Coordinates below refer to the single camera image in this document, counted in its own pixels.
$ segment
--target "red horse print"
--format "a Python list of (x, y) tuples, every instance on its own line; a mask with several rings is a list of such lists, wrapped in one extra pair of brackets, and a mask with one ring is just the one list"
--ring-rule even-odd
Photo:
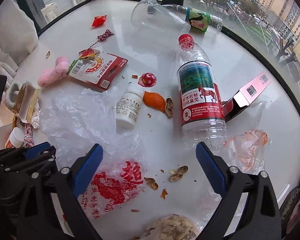
[(211, 101), (216, 103), (216, 95), (212, 90), (205, 90), (203, 87), (198, 87), (199, 92), (201, 92), (201, 95), (199, 95), (202, 99), (202, 96), (204, 96), (204, 101), (207, 102), (206, 97), (207, 96), (212, 96)]

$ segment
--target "pink box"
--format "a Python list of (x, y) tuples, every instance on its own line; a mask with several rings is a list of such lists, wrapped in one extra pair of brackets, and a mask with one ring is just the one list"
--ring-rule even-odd
[(240, 114), (249, 106), (265, 88), (271, 80), (268, 74), (261, 72), (239, 91), (223, 106), (226, 122)]

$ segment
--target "plastic bottle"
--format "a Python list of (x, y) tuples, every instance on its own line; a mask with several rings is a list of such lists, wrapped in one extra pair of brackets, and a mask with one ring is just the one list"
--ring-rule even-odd
[(218, 149), (226, 136), (218, 86), (206, 53), (189, 34), (179, 37), (177, 64), (186, 146), (192, 148), (204, 141), (212, 150)]
[(117, 103), (115, 120), (117, 126), (132, 129), (137, 121), (145, 90), (137, 84), (130, 84)]
[(223, 21), (221, 18), (207, 12), (177, 4), (165, 4), (163, 6), (178, 15), (181, 19), (188, 22), (192, 27), (204, 32), (206, 32), (208, 25), (216, 28), (219, 32), (223, 27)]
[(10, 133), (9, 138), (6, 144), (4, 145), (4, 147), (6, 149), (12, 147), (20, 148), (21, 145), (23, 144), (24, 138), (25, 138), (25, 134), (23, 133), (23, 131), (20, 128), (15, 127)]

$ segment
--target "gray fuzzy object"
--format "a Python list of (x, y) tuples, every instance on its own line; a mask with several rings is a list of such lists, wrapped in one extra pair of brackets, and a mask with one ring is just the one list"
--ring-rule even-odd
[(6, 92), (6, 105), (8, 108), (13, 109), (17, 100), (21, 85), (17, 82), (13, 82)]

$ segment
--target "pink plush toy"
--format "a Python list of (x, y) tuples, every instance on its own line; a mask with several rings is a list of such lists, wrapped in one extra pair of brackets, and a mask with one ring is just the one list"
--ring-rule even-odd
[(52, 83), (63, 79), (69, 70), (69, 63), (66, 57), (57, 57), (56, 59), (56, 67), (55, 68), (47, 68), (43, 71), (42, 75), (38, 79), (38, 85), (40, 87), (47, 87)]

